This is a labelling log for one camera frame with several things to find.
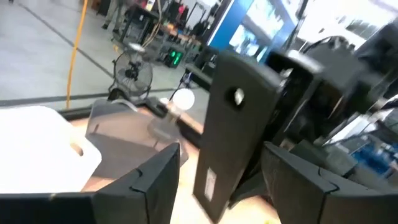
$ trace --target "sticker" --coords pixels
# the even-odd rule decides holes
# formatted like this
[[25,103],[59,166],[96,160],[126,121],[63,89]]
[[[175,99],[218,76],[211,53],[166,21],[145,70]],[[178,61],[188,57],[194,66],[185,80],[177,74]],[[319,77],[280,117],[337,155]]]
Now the sticker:
[[205,187],[205,196],[209,200],[209,202],[213,198],[214,187],[216,185],[217,175],[212,171],[212,169],[207,170],[206,176],[206,187]]

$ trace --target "wooden surface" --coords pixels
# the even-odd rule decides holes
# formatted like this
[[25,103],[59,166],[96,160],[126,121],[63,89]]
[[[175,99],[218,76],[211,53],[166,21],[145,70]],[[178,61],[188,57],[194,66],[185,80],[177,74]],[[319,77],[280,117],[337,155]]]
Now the wooden surface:
[[[150,114],[146,110],[141,110],[141,112]],[[198,131],[203,131],[203,126],[187,114],[183,114],[182,118]],[[87,119],[73,121],[72,125],[74,125],[79,133],[84,135],[86,132]],[[185,141],[182,144],[184,144],[185,149],[189,154],[189,160],[180,169],[180,180],[178,183],[177,196],[175,198],[172,220],[170,223],[211,223],[206,213],[201,209],[200,204],[192,195],[199,151],[188,141]],[[91,177],[83,191],[98,190],[105,185],[110,184],[112,181],[113,179]],[[253,197],[239,202],[232,210],[227,210],[220,223],[274,224],[280,223],[280,221],[276,211],[270,205],[265,203],[265,201],[259,197]]]
[[171,29],[168,26],[162,26],[161,29],[162,29],[162,31],[169,33],[169,35],[178,37],[182,41],[191,40],[195,45],[201,45],[199,40],[196,40],[195,38],[193,38],[192,36],[189,36],[189,35],[179,34],[176,29]]

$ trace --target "yellow cable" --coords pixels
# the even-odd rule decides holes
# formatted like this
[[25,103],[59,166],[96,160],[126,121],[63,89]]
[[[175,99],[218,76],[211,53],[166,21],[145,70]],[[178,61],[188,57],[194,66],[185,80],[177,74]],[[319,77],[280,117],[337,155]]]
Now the yellow cable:
[[88,3],[88,0],[85,0],[85,3],[83,5],[83,11],[81,12],[79,28],[77,30],[77,35],[76,35],[76,39],[75,39],[75,45],[73,46],[72,59],[70,60],[70,67],[69,67],[69,74],[68,74],[68,85],[67,85],[67,109],[69,109],[69,102],[70,102],[70,86],[72,84],[72,71],[73,71],[73,66],[75,64],[77,48],[79,46],[81,30],[83,30],[83,23],[85,21],[87,3]]

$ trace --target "white light bulb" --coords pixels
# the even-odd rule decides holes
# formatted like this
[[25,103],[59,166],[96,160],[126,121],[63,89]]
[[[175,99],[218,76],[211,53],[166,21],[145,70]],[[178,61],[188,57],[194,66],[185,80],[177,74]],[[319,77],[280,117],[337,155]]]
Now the white light bulb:
[[178,109],[186,111],[193,106],[195,102],[195,95],[191,90],[182,88],[174,93],[172,102]]

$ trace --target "concrete floor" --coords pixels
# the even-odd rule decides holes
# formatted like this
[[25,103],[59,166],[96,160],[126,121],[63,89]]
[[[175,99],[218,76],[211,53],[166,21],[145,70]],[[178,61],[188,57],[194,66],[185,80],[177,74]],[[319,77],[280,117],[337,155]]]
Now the concrete floor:
[[[81,16],[79,0],[0,1],[0,106],[21,99],[65,96],[73,43]],[[107,93],[112,83],[111,63],[118,54],[109,30],[101,29],[104,17],[89,9],[73,70],[72,95]],[[183,73],[177,69],[154,66],[150,95],[166,97],[176,88]],[[203,122],[208,94],[195,89],[195,105],[188,114]],[[87,106],[96,98],[74,100],[72,108]],[[36,103],[56,110],[65,101]]]

